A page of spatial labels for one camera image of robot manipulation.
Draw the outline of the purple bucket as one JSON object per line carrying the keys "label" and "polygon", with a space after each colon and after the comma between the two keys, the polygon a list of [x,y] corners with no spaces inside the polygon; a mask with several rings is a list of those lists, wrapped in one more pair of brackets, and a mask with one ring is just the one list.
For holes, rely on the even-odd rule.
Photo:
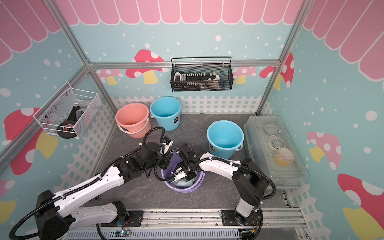
{"label": "purple bucket", "polygon": [[[176,169],[179,163],[183,160],[176,153],[172,153],[168,167],[165,170],[161,170],[161,178],[165,179],[172,175],[172,172]],[[172,190],[179,193],[191,193],[197,190],[203,183],[205,178],[205,172],[195,171],[196,177],[192,180],[186,181],[186,178],[174,181],[172,183],[165,182],[165,184]]]}

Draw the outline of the light green cloth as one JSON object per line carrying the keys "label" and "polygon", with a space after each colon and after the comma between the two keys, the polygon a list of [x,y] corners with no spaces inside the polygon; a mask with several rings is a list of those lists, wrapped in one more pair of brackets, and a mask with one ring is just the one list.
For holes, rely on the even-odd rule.
{"label": "light green cloth", "polygon": [[189,188],[191,187],[193,184],[194,184],[194,181],[195,181],[196,178],[193,178],[189,181],[187,181],[186,178],[183,178],[183,179],[180,179],[180,180],[177,180],[173,183],[173,185],[177,188],[180,188],[180,189],[185,189],[185,188]]}

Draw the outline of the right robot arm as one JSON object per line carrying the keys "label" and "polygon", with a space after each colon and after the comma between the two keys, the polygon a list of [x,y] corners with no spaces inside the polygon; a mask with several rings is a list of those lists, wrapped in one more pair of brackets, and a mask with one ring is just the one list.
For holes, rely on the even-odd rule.
{"label": "right robot arm", "polygon": [[[182,159],[181,168],[166,177],[160,177],[157,168],[167,169],[174,155]],[[267,177],[253,160],[245,158],[233,161],[220,158],[211,153],[196,152],[186,144],[175,150],[163,153],[154,166],[155,177],[159,181],[174,182],[192,177],[195,172],[211,172],[233,182],[240,200],[233,211],[233,218],[240,225],[246,225],[254,219],[252,212],[260,208],[264,200],[273,198],[277,193],[275,183]]]}

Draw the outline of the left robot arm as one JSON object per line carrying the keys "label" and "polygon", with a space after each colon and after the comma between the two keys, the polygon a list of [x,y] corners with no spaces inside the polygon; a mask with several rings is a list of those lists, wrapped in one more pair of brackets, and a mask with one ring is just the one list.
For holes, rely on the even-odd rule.
{"label": "left robot arm", "polygon": [[82,206],[155,168],[173,144],[165,136],[165,129],[158,129],[162,132],[158,143],[147,142],[147,137],[157,130],[153,128],[145,134],[137,149],[113,160],[91,179],[64,191],[41,193],[36,208],[13,226],[9,239],[57,240],[75,228],[92,224],[113,224],[124,228],[132,217],[121,201],[91,208]]}

